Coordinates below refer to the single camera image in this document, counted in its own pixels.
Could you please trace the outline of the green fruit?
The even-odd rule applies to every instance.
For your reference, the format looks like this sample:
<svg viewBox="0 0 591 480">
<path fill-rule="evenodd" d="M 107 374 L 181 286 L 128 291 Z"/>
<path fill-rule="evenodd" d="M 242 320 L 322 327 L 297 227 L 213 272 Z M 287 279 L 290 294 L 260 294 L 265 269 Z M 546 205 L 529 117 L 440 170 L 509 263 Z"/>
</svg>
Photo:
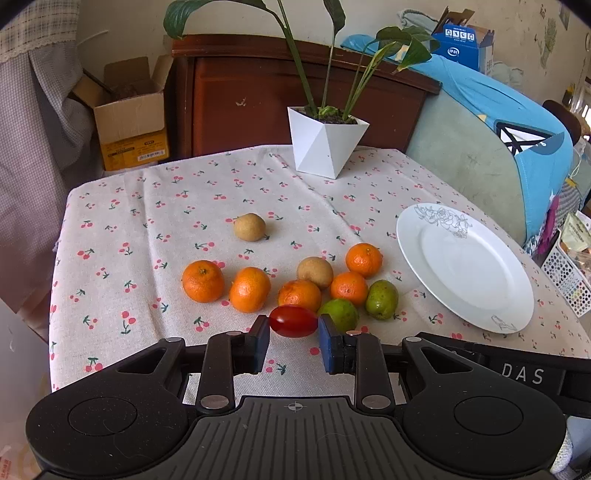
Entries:
<svg viewBox="0 0 591 480">
<path fill-rule="evenodd" d="M 397 288 L 388 280 L 377 280 L 369 289 L 365 308 L 370 317 L 388 321 L 394 318 L 399 303 Z"/>
<path fill-rule="evenodd" d="M 342 334 L 356 330 L 360 318 L 356 306 L 346 299 L 329 300 L 318 310 L 318 315 L 329 315 L 335 328 Z"/>
</svg>

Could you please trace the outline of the orange tangerine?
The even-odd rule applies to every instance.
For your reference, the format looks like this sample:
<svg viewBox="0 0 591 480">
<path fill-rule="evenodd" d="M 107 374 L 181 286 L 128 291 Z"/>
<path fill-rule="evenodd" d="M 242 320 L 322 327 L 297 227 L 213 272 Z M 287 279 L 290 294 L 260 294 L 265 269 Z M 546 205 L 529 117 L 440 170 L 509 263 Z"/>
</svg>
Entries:
<svg viewBox="0 0 591 480">
<path fill-rule="evenodd" d="M 221 269 L 207 260 L 189 264 L 182 273 L 181 283 L 185 294 L 198 303 L 211 303 L 224 293 Z"/>
<path fill-rule="evenodd" d="M 369 287 L 361 274 L 346 271 L 334 277 L 329 293 L 332 299 L 348 300 L 356 307 L 360 307 L 367 300 Z"/>
<path fill-rule="evenodd" d="M 322 305 L 322 291 L 308 280 L 288 281 L 277 294 L 277 305 L 299 306 L 317 312 Z"/>
<path fill-rule="evenodd" d="M 263 270 L 246 267 L 236 274 L 229 290 L 229 301 L 239 312 L 254 313 L 263 308 L 270 289 L 270 278 Z"/>
<path fill-rule="evenodd" d="M 383 254 L 372 244 L 359 243 L 349 248 L 346 253 L 346 267 L 363 278 L 377 275 L 383 265 Z"/>
</svg>

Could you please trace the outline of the red cherry tomato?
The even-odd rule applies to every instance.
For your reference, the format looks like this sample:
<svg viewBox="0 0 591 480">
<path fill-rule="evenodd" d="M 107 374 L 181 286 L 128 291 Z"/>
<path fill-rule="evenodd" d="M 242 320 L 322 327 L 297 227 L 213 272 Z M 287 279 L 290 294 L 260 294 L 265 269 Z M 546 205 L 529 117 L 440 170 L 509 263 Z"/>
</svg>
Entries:
<svg viewBox="0 0 591 480">
<path fill-rule="evenodd" d="M 318 329 L 318 317 L 304 307 L 277 306 L 270 312 L 270 328 L 277 335 L 287 338 L 310 336 Z"/>
</svg>

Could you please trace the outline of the brown kiwi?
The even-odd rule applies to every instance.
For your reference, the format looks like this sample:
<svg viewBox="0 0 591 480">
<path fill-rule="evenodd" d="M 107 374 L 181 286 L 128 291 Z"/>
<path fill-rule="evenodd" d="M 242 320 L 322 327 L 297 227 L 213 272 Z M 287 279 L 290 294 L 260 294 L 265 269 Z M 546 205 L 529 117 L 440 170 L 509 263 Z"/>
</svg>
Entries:
<svg viewBox="0 0 591 480">
<path fill-rule="evenodd" d="M 297 265 L 297 279 L 313 282 L 321 290 L 327 289 L 334 279 L 329 262 L 320 257 L 308 257 Z"/>
<path fill-rule="evenodd" d="M 235 219 L 233 233 L 240 240 L 256 242 L 266 236 L 266 222 L 256 213 L 248 213 Z"/>
</svg>

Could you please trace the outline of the white floral plate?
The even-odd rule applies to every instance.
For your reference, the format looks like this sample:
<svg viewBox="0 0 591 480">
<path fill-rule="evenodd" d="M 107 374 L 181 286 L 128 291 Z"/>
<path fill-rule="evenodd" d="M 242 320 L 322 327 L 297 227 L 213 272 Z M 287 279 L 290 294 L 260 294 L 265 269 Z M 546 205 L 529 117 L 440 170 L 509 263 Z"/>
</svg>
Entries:
<svg viewBox="0 0 591 480">
<path fill-rule="evenodd" d="M 514 252 L 468 214 L 419 203 L 398 217 L 401 252 L 421 283 L 469 324 L 497 334 L 524 330 L 534 314 L 529 277 Z"/>
</svg>

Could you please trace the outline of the cherry print tablecloth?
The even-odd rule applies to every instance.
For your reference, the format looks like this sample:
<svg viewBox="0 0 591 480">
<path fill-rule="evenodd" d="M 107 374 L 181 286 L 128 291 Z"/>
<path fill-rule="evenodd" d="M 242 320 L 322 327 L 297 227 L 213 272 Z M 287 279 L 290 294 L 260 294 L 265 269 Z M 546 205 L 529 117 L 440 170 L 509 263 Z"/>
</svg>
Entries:
<svg viewBox="0 0 591 480">
<path fill-rule="evenodd" d="M 367 242 L 384 257 L 381 277 L 400 292 L 396 317 L 362 317 L 363 331 L 388 344 L 420 332 L 506 348 L 586 358 L 590 340 L 545 274 L 518 253 L 534 294 L 521 332 L 485 332 L 436 300 L 399 248 L 399 215 L 415 203 L 446 205 L 490 229 L 496 223 L 434 173 L 396 150 L 362 149 L 335 180 L 300 174 L 293 153 L 256 147 L 168 163 L 86 183 L 67 198 L 50 302 L 51 385 L 60 389 L 160 339 L 204 344 L 246 330 L 253 316 L 226 298 L 200 304 L 181 276 L 197 260 L 215 263 L 226 282 L 245 267 L 263 270 L 273 289 L 293 280 L 308 257 L 346 268 L 346 252 Z M 256 213 L 266 236 L 233 233 Z"/>
</svg>

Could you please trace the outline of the white perforated basket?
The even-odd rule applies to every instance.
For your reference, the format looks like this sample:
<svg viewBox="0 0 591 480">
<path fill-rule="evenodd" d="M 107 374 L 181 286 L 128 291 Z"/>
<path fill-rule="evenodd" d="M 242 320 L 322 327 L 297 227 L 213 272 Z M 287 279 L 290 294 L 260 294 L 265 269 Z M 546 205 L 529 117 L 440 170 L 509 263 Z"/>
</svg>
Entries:
<svg viewBox="0 0 591 480">
<path fill-rule="evenodd" d="M 590 311 L 590 231 L 571 217 L 542 264 L 559 293 L 580 318 Z"/>
</svg>

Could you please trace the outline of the white geometric plant pot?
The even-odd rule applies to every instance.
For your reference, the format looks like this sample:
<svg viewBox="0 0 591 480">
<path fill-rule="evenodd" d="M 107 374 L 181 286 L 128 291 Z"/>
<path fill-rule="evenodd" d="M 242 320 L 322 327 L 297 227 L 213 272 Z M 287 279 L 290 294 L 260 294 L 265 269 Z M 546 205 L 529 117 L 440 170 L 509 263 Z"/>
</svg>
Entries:
<svg viewBox="0 0 591 480">
<path fill-rule="evenodd" d="M 287 116 L 297 172 L 331 180 L 338 178 L 370 126 L 356 117 L 353 124 L 325 124 L 301 107 L 288 107 Z"/>
</svg>

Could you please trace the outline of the blue blanket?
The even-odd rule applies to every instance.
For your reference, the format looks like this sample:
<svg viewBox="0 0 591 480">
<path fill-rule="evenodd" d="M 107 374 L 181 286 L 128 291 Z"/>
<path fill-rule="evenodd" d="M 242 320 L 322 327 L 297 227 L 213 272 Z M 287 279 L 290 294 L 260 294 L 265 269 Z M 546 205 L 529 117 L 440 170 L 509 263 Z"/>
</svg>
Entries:
<svg viewBox="0 0 591 480">
<path fill-rule="evenodd" d="M 547 212 L 571 171 L 573 142 L 548 110 L 519 91 L 478 71 L 435 55 L 411 69 L 441 85 L 480 118 L 514 157 L 525 208 L 526 240 L 540 236 Z"/>
</svg>

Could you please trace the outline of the dark wooden headboard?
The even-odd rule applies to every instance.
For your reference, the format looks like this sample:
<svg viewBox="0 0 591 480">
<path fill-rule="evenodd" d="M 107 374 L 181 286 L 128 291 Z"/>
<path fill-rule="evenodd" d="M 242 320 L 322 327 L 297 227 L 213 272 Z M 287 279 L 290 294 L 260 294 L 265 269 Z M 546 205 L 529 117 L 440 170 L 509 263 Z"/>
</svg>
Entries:
<svg viewBox="0 0 591 480">
<path fill-rule="evenodd" d="M 283 38 L 188 35 L 172 43 L 165 87 L 170 156 L 184 159 L 290 143 L 287 110 L 307 102 Z M 384 62 L 353 114 L 369 123 L 363 146 L 405 151 L 440 82 Z"/>
</svg>

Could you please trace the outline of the checked curtain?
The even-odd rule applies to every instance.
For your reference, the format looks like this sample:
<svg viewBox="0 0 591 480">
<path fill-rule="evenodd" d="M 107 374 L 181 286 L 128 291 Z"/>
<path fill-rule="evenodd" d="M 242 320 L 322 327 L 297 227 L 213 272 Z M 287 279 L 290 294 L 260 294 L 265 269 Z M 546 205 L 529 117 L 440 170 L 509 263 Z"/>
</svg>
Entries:
<svg viewBox="0 0 591 480">
<path fill-rule="evenodd" d="M 82 77 L 77 1 L 34 1 L 1 30 L 1 299 L 13 311 L 50 289 L 65 171 L 94 129 L 70 94 Z"/>
</svg>

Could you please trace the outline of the blue cardboard box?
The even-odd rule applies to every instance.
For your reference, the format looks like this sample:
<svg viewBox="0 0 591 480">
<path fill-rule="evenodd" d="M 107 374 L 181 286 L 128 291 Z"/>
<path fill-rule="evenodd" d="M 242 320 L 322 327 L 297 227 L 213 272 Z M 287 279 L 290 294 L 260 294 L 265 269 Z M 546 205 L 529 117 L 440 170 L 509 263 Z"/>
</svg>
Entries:
<svg viewBox="0 0 591 480">
<path fill-rule="evenodd" d="M 474 11 L 461 12 L 446 8 L 432 37 L 439 42 L 436 54 L 468 68 L 489 75 L 493 66 L 495 31 L 470 25 Z"/>
</svg>

